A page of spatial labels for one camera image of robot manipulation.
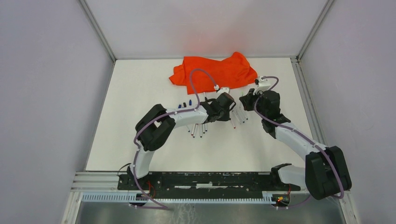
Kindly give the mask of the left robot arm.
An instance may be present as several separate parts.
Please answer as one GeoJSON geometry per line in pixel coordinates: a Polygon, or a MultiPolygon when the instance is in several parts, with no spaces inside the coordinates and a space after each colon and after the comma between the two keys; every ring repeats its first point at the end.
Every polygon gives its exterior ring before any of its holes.
{"type": "Polygon", "coordinates": [[[138,149],[130,165],[130,186],[135,190],[141,190],[146,186],[146,175],[149,173],[154,152],[165,144],[174,129],[228,121],[235,106],[233,97],[225,92],[217,98],[186,108],[166,109],[161,104],[154,105],[135,126],[137,133],[134,144],[138,149]]]}

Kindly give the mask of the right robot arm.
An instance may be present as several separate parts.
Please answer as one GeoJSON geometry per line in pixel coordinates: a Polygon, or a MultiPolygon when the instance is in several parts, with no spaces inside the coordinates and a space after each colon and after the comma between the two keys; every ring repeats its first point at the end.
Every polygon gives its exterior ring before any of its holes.
{"type": "Polygon", "coordinates": [[[267,90],[255,93],[250,89],[239,98],[245,111],[254,111],[261,118],[266,133],[292,149],[304,162],[303,168],[284,163],[271,169],[270,185],[282,190],[288,184],[306,189],[316,200],[327,197],[342,199],[352,181],[342,150],[321,144],[299,130],[281,113],[280,94],[267,90]]]}

